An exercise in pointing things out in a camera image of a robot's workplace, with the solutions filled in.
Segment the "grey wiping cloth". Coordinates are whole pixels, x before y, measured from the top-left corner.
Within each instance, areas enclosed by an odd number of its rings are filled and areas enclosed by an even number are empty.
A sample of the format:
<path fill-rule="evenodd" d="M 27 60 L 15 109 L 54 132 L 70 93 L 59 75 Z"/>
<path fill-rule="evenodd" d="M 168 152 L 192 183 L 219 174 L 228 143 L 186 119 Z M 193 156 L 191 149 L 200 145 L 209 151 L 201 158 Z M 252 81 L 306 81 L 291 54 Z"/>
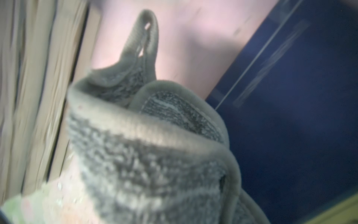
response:
<path fill-rule="evenodd" d="M 158 22 L 140 12 L 119 61 L 68 90 L 70 144 L 106 224 L 267 224 L 242 189 L 220 115 L 157 80 Z"/>

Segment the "blue book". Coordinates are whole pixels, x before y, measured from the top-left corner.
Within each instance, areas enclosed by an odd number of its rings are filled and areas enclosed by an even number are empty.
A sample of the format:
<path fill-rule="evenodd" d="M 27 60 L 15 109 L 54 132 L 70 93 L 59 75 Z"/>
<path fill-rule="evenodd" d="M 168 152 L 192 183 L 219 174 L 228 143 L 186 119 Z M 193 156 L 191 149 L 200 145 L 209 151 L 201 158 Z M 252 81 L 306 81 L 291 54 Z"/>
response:
<path fill-rule="evenodd" d="M 68 167 L 66 92 L 87 71 L 99 21 L 88 1 L 1 1 L 1 203 Z"/>
<path fill-rule="evenodd" d="M 358 189 L 358 11 L 279 1 L 207 102 L 271 223 L 329 208 Z"/>

